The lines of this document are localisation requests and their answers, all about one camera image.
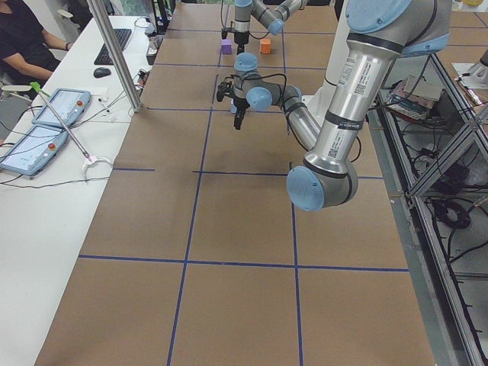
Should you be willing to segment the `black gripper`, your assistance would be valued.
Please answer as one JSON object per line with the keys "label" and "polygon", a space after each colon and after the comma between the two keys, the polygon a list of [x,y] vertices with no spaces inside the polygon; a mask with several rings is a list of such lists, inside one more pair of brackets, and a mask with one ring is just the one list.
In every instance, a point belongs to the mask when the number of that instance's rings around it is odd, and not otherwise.
{"label": "black gripper", "polygon": [[245,45],[249,42],[249,32],[248,31],[236,31],[235,32],[235,42],[238,44],[237,54],[245,52]]}
{"label": "black gripper", "polygon": [[242,122],[244,119],[244,113],[249,108],[249,103],[245,98],[237,98],[237,97],[234,97],[232,101],[237,108],[237,112],[234,114],[233,126],[236,130],[241,130]]}

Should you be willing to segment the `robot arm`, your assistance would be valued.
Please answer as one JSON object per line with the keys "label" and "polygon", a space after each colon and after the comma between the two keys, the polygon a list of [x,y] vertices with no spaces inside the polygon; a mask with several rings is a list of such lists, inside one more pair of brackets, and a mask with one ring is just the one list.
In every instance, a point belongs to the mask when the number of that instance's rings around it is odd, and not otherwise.
{"label": "robot arm", "polygon": [[277,35],[283,30],[285,21],[298,10],[303,10],[308,1],[287,0],[276,8],[270,9],[263,1],[237,0],[235,1],[234,22],[230,31],[234,34],[237,44],[237,54],[245,51],[249,43],[251,17],[257,20],[267,31]]}
{"label": "robot arm", "polygon": [[241,52],[231,96],[235,128],[248,108],[279,107],[306,149],[302,165],[290,170],[287,192],[305,211],[339,206],[358,189],[358,176],[348,155],[390,64],[397,58],[436,53],[448,44],[449,1],[350,1],[342,10],[348,25],[348,55],[322,121],[316,120],[299,90],[266,82],[257,59]]}

